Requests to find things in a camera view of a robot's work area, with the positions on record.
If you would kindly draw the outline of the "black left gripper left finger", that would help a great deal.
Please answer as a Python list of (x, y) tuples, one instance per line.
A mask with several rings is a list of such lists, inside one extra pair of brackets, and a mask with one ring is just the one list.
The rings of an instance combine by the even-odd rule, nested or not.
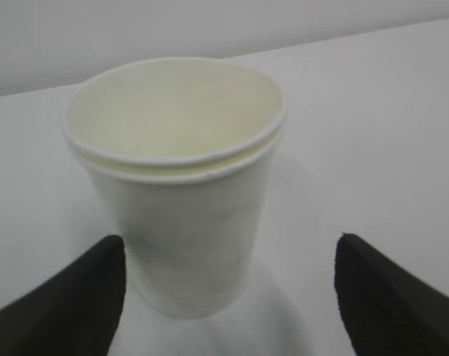
[(0, 355), (107, 355), (126, 292), (124, 243), (109, 235), (0, 309)]

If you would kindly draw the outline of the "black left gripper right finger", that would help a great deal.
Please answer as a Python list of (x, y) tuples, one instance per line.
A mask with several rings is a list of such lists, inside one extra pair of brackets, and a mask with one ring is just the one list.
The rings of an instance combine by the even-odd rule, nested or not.
[(357, 355), (449, 355), (449, 297), (355, 234), (337, 242), (334, 288)]

